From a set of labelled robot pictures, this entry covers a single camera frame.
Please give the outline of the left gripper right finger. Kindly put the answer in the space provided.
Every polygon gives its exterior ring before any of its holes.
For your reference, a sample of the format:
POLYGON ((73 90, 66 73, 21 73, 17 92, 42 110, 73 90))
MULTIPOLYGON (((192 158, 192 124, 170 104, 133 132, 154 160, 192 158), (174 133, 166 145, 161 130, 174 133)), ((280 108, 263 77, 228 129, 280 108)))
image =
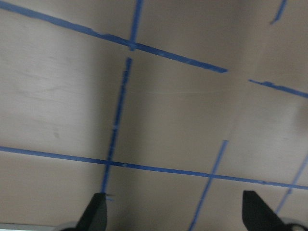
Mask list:
POLYGON ((248 231, 289 230, 255 191, 243 192, 242 220, 248 231))

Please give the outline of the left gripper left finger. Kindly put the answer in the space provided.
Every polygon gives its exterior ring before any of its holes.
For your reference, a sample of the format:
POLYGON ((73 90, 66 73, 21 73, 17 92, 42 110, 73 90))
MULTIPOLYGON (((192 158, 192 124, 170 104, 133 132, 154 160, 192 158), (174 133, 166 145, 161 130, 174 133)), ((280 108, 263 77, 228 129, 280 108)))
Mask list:
POLYGON ((104 231, 107 226, 105 193, 95 193, 79 219, 76 231, 104 231))

